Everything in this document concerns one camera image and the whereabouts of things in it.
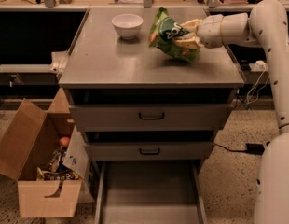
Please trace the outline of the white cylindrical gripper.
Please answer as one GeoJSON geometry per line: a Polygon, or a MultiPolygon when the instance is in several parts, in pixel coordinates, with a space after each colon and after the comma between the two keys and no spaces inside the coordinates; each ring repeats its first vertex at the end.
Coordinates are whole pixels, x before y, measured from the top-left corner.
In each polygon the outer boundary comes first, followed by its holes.
{"type": "Polygon", "coordinates": [[[188,39],[175,39],[174,43],[179,47],[187,49],[199,49],[203,45],[208,49],[222,47],[222,19],[223,16],[218,14],[208,16],[203,21],[201,19],[194,19],[181,23],[180,26],[190,33],[198,31],[198,37],[193,36],[188,39]]]}

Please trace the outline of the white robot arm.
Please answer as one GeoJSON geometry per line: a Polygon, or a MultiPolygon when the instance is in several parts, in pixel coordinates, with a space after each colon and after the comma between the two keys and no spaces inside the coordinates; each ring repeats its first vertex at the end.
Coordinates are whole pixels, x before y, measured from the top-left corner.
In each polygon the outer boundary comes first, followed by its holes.
{"type": "Polygon", "coordinates": [[[250,13],[213,15],[181,25],[196,44],[260,45],[265,51],[279,135],[265,148],[257,176],[254,224],[289,224],[289,34],[286,9],[263,0],[250,13]]]}

